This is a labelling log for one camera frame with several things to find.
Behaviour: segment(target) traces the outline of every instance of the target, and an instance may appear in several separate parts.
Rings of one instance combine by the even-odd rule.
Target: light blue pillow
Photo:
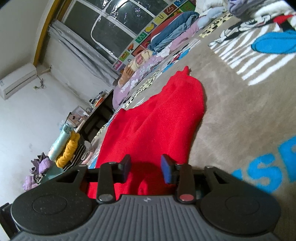
[[[71,132],[74,130],[72,126],[69,124],[64,124],[63,129],[59,135],[59,137],[56,139],[56,141],[52,144],[49,152],[48,157],[52,161],[56,161],[57,157],[62,153],[64,150],[67,141],[69,140],[71,136]]]

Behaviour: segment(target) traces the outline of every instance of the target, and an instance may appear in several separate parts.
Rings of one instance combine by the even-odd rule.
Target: white zebra stripe pattern
[[[296,16],[289,19],[296,26]],[[214,44],[210,48],[234,69],[248,85],[255,85],[268,78],[279,68],[286,65],[296,54],[264,54],[253,51],[251,44],[267,32],[280,32],[281,28],[273,23],[241,33],[238,37]]]

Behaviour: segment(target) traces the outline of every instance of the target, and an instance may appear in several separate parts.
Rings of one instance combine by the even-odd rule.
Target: curtain
[[[108,86],[112,86],[114,80],[118,78],[118,73],[108,60],[60,21],[54,20],[49,26],[48,33],[62,43],[94,76],[102,79]]]

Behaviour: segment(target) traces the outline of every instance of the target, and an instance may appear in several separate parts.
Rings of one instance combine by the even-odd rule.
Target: air conditioner
[[[31,63],[26,64],[0,80],[0,95],[3,99],[7,99],[36,77],[35,66]]]

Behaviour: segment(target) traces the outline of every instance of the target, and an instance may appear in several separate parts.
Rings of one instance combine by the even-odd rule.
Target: yellow rolled towel
[[[76,133],[75,131],[71,132],[70,139],[67,142],[63,154],[58,156],[58,158],[56,159],[57,167],[63,168],[68,163],[68,161],[72,159],[74,152],[78,147],[79,138],[80,135],[78,133]]]

